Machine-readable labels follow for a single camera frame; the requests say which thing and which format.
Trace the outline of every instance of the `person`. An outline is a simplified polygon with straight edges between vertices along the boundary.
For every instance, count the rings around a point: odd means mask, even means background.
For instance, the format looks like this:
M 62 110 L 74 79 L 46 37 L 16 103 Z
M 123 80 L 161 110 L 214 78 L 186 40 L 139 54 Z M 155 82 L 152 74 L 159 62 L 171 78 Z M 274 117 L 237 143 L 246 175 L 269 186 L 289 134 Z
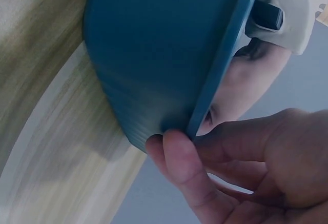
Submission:
M 328 223 L 328 111 L 287 109 L 235 121 L 269 88 L 314 24 L 313 0 L 260 0 L 284 12 L 279 30 L 250 17 L 239 50 L 202 124 L 196 145 L 182 132 L 154 135 L 146 150 L 202 224 Z M 208 173 L 252 191 L 215 182 Z
M 327 224 L 328 111 L 289 109 L 217 126 L 195 146 L 154 135 L 147 152 L 202 224 Z M 210 179 L 253 191 L 241 193 Z

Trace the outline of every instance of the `white cloth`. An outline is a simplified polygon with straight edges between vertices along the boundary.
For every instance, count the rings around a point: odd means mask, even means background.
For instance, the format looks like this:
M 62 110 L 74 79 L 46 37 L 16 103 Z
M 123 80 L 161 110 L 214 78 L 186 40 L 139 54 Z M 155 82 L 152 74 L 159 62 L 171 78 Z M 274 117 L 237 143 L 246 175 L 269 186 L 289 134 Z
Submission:
M 268 30 L 255 24 L 250 17 L 245 33 L 250 38 L 259 38 L 301 55 L 306 49 L 317 9 L 316 0 L 260 0 L 283 11 L 283 24 L 280 30 Z

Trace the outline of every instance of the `teal bowl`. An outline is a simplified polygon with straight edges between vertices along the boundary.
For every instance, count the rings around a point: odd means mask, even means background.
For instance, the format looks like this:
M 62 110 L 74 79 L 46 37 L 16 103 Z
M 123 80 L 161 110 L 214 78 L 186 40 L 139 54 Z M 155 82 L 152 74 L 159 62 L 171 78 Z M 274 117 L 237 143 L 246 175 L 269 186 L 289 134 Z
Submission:
M 254 0 L 88 0 L 84 38 L 131 144 L 180 129 L 194 139 Z

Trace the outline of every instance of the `eye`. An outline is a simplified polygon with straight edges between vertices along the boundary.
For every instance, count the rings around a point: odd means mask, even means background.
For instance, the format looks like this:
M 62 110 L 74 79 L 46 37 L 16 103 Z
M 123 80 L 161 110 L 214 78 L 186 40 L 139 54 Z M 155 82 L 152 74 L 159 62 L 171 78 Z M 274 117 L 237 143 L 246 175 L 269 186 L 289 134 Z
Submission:
M 212 118 L 212 107 L 211 107 L 211 108 L 209 109 L 209 111 L 207 112 L 204 121 L 208 122 L 208 123 L 210 124 L 210 126 L 213 124 L 213 118 Z

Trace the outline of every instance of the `hand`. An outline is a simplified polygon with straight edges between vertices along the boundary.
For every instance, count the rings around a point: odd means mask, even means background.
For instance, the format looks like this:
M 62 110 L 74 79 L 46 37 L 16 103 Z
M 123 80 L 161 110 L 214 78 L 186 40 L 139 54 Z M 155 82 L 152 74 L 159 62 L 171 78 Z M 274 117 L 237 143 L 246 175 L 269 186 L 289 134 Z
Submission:
M 202 224 L 328 223 L 328 111 L 224 123 L 197 142 L 171 130 L 148 154 Z M 207 171 L 249 189 L 213 182 Z
M 256 38 L 241 48 L 215 94 L 198 135 L 242 116 L 267 91 L 291 54 L 290 50 Z

